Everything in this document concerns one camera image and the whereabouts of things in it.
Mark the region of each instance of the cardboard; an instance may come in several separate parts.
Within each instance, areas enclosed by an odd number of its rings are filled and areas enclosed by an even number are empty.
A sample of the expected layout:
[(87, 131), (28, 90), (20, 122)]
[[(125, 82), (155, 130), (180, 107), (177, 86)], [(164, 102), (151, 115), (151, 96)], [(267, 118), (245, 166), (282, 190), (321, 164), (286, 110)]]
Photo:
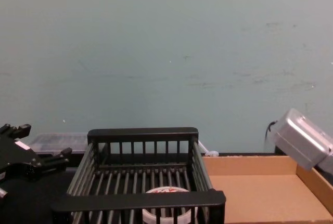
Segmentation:
[(225, 223), (333, 224), (333, 187), (286, 156), (205, 157), (226, 195)]

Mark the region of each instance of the wall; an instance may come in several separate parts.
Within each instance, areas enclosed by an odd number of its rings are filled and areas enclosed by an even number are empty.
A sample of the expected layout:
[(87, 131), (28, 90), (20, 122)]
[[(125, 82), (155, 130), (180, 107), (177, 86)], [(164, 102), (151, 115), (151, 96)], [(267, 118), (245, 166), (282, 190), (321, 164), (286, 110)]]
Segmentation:
[(0, 0), (1, 124), (255, 152), (296, 107), (333, 134), (332, 40), (331, 0)]

